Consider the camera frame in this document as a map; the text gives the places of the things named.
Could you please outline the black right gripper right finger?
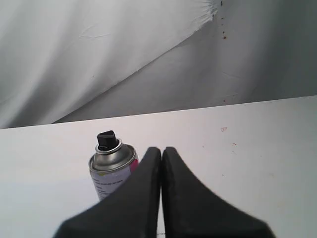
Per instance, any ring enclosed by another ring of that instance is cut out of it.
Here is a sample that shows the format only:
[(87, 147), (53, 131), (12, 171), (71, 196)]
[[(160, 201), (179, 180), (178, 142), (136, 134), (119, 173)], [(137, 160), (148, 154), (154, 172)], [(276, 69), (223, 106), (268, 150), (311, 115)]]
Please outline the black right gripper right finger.
[(167, 238), (273, 238), (265, 223), (209, 190), (174, 147), (161, 162), (162, 208)]

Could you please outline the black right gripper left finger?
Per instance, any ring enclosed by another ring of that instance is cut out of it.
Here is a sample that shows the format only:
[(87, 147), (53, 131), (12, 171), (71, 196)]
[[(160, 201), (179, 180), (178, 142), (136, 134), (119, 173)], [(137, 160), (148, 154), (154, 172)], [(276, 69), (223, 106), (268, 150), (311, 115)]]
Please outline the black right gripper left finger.
[(90, 209), (64, 221), (56, 238), (155, 238), (160, 197), (160, 150), (147, 149), (131, 176)]

